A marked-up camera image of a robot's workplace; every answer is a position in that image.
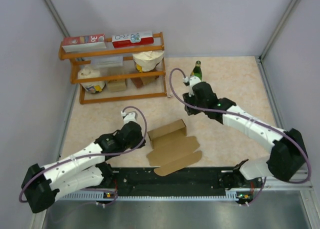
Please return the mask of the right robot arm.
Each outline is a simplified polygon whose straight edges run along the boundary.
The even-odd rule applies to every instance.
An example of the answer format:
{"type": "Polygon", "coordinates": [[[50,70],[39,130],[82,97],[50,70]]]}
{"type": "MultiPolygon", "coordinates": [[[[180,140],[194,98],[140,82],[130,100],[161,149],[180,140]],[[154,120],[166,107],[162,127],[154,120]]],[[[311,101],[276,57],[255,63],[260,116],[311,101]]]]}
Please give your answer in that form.
{"type": "Polygon", "coordinates": [[[208,118],[242,132],[269,153],[269,156],[258,159],[245,159],[235,166],[233,181],[237,186],[245,187],[253,179],[268,176],[289,182],[305,163],[301,153],[305,153],[306,148],[302,134],[297,129],[286,131],[263,123],[234,101],[218,98],[207,82],[199,81],[196,77],[185,85],[189,91],[182,96],[188,115],[203,112],[208,118]]]}

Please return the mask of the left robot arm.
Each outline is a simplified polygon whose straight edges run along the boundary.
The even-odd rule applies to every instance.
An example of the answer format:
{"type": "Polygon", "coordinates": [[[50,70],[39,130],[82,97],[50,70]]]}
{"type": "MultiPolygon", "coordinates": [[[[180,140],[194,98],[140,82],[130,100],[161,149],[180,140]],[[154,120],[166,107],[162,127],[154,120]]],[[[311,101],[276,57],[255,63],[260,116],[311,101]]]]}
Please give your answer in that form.
{"type": "Polygon", "coordinates": [[[113,169],[106,162],[142,148],[147,131],[133,121],[113,133],[102,134],[80,151],[52,164],[30,166],[21,189],[31,211],[36,214],[63,196],[91,187],[114,183],[113,169]]]}

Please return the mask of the brown cardboard box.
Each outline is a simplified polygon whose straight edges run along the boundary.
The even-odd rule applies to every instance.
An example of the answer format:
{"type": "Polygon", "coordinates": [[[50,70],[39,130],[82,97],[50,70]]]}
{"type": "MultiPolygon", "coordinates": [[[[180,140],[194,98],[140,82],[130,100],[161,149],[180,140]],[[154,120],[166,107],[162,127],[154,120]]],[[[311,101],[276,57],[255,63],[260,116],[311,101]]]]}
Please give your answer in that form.
{"type": "Polygon", "coordinates": [[[202,159],[203,152],[196,136],[187,135],[182,119],[150,130],[148,133],[152,151],[146,155],[154,173],[168,176],[187,168],[202,159]]]}

